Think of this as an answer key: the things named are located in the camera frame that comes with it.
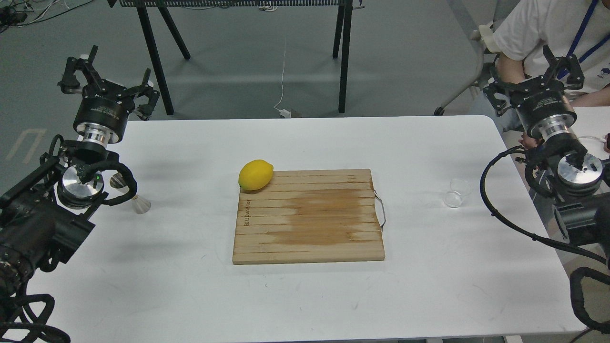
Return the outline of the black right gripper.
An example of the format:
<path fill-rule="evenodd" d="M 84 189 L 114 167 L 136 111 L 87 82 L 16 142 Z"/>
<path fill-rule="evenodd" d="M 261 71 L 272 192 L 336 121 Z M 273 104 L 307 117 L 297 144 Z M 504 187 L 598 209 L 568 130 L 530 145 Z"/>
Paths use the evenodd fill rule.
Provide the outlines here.
<path fill-rule="evenodd" d="M 492 117 L 507 117 L 514 112 L 529 137 L 546 140 L 553 135 L 567 134 L 577 120 L 563 91 L 582 89 L 584 74 L 573 54 L 556 57 L 548 45 L 543 45 L 543 56 L 549 64 L 543 81 L 527 80 L 515 91 L 510 84 L 525 80 L 523 61 L 499 54 L 491 70 L 493 80 L 483 92 L 492 106 Z"/>

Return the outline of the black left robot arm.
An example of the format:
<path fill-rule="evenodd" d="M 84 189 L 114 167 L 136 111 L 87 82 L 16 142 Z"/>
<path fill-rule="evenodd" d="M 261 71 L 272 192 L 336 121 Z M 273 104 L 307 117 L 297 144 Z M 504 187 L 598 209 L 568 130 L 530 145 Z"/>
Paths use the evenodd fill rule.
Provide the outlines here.
<path fill-rule="evenodd" d="M 149 120 L 159 99 L 144 72 L 140 85 L 124 87 L 94 69 L 93 46 L 86 57 L 69 57 L 58 85 L 82 101 L 73 122 L 78 140 L 57 134 L 39 167 L 1 196 L 1 341 L 22 330 L 22 343 L 69 343 L 69 335 L 48 325 L 55 300 L 28 294 L 36 271 L 52 272 L 67 263 L 94 229 L 92 215 L 102 205 L 132 200 L 138 185 L 119 154 L 107 146 L 124 138 L 129 115 Z"/>

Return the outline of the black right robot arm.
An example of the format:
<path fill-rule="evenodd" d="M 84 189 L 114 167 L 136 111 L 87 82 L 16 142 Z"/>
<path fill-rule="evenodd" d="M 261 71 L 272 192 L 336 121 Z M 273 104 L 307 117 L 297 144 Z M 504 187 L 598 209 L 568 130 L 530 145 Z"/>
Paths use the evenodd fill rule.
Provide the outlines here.
<path fill-rule="evenodd" d="M 482 172 L 479 192 L 483 203 L 501 223 L 556 250 L 572 252 L 609 265 L 609 193 L 598 193 L 609 182 L 609 161 L 590 154 L 570 131 L 577 115 L 564 95 L 566 89 L 581 89 L 584 74 L 576 56 L 556 57 L 548 46 L 543 55 L 547 71 L 519 84 L 502 81 L 495 68 L 484 93 L 498 116 L 503 115 L 509 96 L 525 133 L 542 139 L 540 148 L 525 150 L 514 146 L 499 153 Z M 486 177 L 500 159 L 512 154 L 525 156 L 525 178 L 536 194 L 555 200 L 553 213 L 563 234 L 562 241 L 527 232 L 506 219 L 491 203 L 486 193 Z"/>

